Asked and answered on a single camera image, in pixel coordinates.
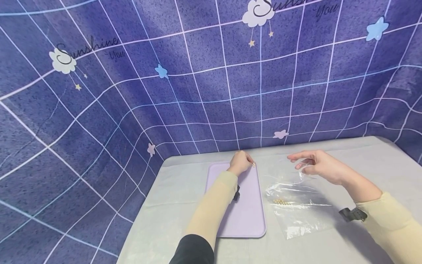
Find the blue star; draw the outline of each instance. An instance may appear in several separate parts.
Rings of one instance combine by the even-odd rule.
[[[164,78],[164,77],[168,79],[167,70],[164,69],[163,67],[161,67],[160,64],[158,64],[158,67],[155,68],[155,71],[158,72],[161,79]]]
[[[384,17],[380,17],[375,24],[371,24],[366,27],[368,31],[368,36],[366,37],[366,41],[370,41],[372,39],[376,39],[379,41],[382,37],[382,33],[388,28],[390,23],[384,22]]]

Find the white tablecloth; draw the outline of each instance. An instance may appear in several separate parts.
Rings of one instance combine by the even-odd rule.
[[[286,156],[301,150],[322,149],[390,192],[422,222],[422,167],[390,141],[377,137],[340,139],[249,150],[258,166],[261,191],[276,180],[277,168],[292,171]],[[125,245],[119,264],[165,264],[204,193],[208,166],[228,161],[234,152],[177,156],[167,159],[143,204]],[[340,186],[320,179],[321,191],[338,209],[354,208]],[[286,240],[272,205],[264,201],[267,233],[260,239],[219,239],[217,264],[328,264],[391,263],[360,223],[340,223],[332,229]]]

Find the beige sleeve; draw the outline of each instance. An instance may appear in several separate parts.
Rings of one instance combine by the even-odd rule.
[[[403,205],[383,193],[356,206],[368,215],[363,225],[395,264],[422,264],[422,227]]]
[[[236,175],[222,172],[198,204],[185,235],[196,234],[205,238],[214,250],[218,228],[237,191],[237,183]]]

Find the right hand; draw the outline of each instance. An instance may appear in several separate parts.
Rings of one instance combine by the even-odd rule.
[[[295,166],[295,169],[303,168],[302,172],[308,175],[319,175],[332,184],[344,185],[350,177],[357,175],[353,169],[338,161],[322,150],[302,151],[287,156],[291,162],[304,158]]]

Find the purple backdrop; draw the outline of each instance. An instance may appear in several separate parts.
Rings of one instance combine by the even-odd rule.
[[[421,14],[414,0],[1,1],[0,263],[115,263],[174,155],[377,135],[422,163]]]

